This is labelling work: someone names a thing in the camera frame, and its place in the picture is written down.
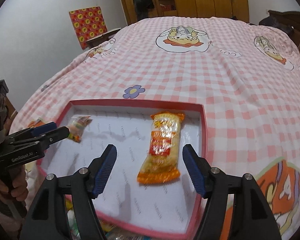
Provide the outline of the left hand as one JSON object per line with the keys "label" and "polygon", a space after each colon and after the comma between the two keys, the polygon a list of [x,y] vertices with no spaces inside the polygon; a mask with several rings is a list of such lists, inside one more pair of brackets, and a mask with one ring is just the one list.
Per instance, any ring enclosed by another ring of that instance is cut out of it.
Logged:
{"label": "left hand", "polygon": [[[23,202],[28,196],[27,181],[26,181],[26,171],[25,166],[21,166],[20,172],[15,177],[13,183],[13,190],[11,191],[11,196],[19,202]],[[8,187],[0,180],[0,200],[3,203],[7,203],[9,195]]]}

